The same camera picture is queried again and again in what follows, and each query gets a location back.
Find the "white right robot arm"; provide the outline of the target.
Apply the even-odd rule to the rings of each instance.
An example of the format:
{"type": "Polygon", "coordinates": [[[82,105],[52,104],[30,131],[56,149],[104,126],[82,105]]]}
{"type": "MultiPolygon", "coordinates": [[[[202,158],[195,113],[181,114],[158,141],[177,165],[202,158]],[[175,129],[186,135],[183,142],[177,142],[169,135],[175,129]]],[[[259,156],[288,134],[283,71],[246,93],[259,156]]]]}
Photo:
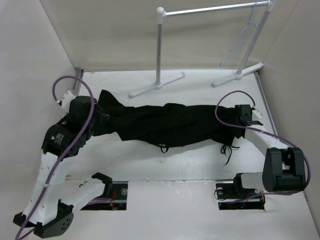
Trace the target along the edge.
{"type": "Polygon", "coordinates": [[[238,198],[250,191],[288,195],[303,191],[307,186],[305,159],[298,147],[290,147],[267,132],[260,122],[261,113],[248,104],[236,105],[237,123],[243,127],[243,137],[264,156],[261,172],[238,173],[233,179],[232,192],[238,198]]]}

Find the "white metal clothes rack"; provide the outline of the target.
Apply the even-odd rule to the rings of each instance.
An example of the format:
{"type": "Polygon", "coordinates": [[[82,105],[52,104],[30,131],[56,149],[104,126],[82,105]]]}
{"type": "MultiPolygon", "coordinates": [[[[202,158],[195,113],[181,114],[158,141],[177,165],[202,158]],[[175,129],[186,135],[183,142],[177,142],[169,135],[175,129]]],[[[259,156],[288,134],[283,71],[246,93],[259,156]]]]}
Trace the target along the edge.
{"type": "MultiPolygon", "coordinates": [[[[129,92],[135,98],[154,90],[161,90],[187,76],[187,69],[219,68],[222,58],[246,26],[256,0],[218,0],[213,6],[198,7],[189,0],[163,2],[147,15],[155,30],[144,33],[155,45],[152,53],[155,71],[146,81],[136,84],[129,92]]],[[[274,0],[259,0],[253,20],[260,22],[253,38],[223,67],[225,73],[211,78],[211,85],[241,80],[260,70],[263,63],[250,58],[259,36],[274,9],[274,0]]]]}

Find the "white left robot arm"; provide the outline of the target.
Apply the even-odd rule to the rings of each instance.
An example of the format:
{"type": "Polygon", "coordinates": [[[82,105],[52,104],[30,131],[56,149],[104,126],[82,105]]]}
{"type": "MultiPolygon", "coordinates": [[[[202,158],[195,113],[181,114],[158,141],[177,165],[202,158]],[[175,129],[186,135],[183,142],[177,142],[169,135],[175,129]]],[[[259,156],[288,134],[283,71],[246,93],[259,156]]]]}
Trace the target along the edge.
{"type": "Polygon", "coordinates": [[[27,207],[13,218],[14,224],[21,229],[32,228],[32,233],[41,239],[63,235],[75,213],[97,197],[105,200],[112,195],[112,178],[97,172],[74,195],[62,196],[72,162],[93,135],[96,117],[102,114],[91,93],[74,96],[67,91],[59,104],[67,114],[47,130],[32,197],[27,207]]]}

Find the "light blue clothes hanger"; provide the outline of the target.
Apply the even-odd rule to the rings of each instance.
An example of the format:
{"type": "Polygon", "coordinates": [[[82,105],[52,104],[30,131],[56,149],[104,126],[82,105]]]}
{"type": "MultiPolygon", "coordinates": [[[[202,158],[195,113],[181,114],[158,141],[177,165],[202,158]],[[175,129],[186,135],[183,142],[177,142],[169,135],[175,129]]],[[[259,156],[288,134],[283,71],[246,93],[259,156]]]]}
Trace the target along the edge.
{"type": "Polygon", "coordinates": [[[226,55],[220,61],[220,67],[223,67],[227,64],[232,58],[234,58],[240,50],[253,38],[256,33],[260,22],[254,21],[254,12],[255,8],[258,6],[258,0],[254,3],[251,8],[251,12],[249,15],[249,19],[244,27],[244,29],[240,32],[238,37],[235,39],[234,43],[226,53],[226,55]]]}

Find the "black trousers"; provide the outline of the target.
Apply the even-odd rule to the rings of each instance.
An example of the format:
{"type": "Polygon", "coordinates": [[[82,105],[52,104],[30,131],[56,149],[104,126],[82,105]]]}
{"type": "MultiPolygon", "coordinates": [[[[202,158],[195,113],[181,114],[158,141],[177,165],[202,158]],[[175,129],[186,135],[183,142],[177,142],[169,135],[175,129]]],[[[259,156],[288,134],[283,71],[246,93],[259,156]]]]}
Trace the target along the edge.
{"type": "Polygon", "coordinates": [[[106,117],[95,127],[94,136],[117,133],[122,141],[147,142],[163,153],[206,140],[232,148],[234,139],[245,133],[234,127],[238,122],[234,107],[178,103],[125,106],[107,90],[100,92],[97,105],[106,117]]]}

